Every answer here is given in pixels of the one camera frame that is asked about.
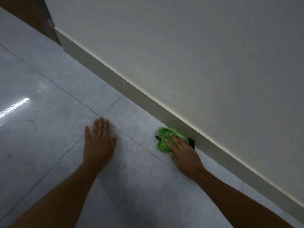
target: person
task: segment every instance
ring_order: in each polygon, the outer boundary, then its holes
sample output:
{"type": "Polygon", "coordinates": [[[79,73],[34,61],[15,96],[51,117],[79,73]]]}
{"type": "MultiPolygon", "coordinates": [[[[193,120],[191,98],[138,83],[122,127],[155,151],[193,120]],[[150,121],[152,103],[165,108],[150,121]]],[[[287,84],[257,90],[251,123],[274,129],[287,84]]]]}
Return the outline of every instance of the person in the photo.
{"type": "MultiPolygon", "coordinates": [[[[172,149],[170,157],[177,168],[202,188],[233,227],[292,227],[216,178],[204,168],[194,149],[182,139],[170,136],[174,143],[166,143],[172,149]]],[[[82,164],[9,227],[75,227],[90,188],[113,155],[116,138],[117,135],[110,137],[107,119],[96,119],[92,134],[86,126],[82,164]]]]}

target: crumpled green rag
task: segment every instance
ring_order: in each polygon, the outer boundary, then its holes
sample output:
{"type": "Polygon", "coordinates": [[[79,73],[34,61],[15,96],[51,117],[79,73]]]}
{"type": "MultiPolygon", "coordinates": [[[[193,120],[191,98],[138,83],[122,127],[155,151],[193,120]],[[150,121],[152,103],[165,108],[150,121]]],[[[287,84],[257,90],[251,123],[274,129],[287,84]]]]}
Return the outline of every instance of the crumpled green rag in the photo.
{"type": "Polygon", "coordinates": [[[188,143],[188,139],[186,139],[183,135],[177,133],[176,130],[171,128],[164,128],[164,127],[160,128],[156,132],[156,135],[159,136],[162,140],[157,142],[156,148],[163,153],[170,153],[172,151],[171,148],[165,142],[165,138],[166,138],[170,142],[174,143],[169,135],[170,133],[173,134],[175,137],[181,137],[182,139],[185,140],[185,142],[188,143]]]}

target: floor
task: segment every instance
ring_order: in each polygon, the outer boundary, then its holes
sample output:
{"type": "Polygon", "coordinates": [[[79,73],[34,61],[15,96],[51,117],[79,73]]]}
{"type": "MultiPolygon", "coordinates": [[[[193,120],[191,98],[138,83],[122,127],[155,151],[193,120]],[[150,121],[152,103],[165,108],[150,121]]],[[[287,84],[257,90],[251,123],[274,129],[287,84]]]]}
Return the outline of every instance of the floor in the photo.
{"type": "MultiPolygon", "coordinates": [[[[0,8],[0,227],[81,163],[85,125],[104,116],[116,151],[77,227],[231,227],[208,196],[155,148],[157,119],[63,49],[0,8]]],[[[291,223],[279,207],[197,150],[215,176],[291,223]]]]}

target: baseboard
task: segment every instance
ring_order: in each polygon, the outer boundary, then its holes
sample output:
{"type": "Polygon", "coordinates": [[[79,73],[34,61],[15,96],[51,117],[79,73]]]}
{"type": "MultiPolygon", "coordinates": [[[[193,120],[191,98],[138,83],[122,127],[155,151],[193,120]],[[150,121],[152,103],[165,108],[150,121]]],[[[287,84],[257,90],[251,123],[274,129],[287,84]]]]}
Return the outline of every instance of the baseboard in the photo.
{"type": "Polygon", "coordinates": [[[80,43],[73,40],[60,29],[55,30],[61,45],[67,54],[159,121],[168,127],[177,129],[177,131],[182,131],[184,136],[194,139],[196,141],[196,147],[203,153],[304,224],[304,207],[301,202],[297,201],[291,195],[267,180],[264,176],[258,174],[256,171],[246,166],[246,164],[227,153],[227,151],[224,151],[208,140],[176,116],[176,114],[173,114],[170,110],[146,95],[143,90],[136,87],[136,85],[122,74],[118,74],[113,68],[109,68],[105,65],[101,59],[85,49],[80,43]]]}

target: hand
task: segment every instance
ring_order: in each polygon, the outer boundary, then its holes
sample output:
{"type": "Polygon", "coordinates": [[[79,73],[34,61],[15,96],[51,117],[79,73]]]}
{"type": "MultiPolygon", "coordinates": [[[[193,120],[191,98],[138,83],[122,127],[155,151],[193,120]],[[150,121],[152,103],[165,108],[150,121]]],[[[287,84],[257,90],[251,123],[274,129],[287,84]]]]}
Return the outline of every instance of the hand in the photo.
{"type": "Polygon", "coordinates": [[[83,150],[83,164],[95,166],[99,172],[110,161],[116,144],[117,135],[110,138],[109,120],[103,117],[94,120],[93,133],[85,127],[85,147],[83,150]]]}
{"type": "Polygon", "coordinates": [[[170,134],[170,137],[175,144],[167,139],[165,139],[165,142],[172,149],[170,157],[180,172],[192,180],[197,180],[202,174],[207,172],[199,155],[188,143],[181,138],[174,137],[172,134],[170,134]]]}

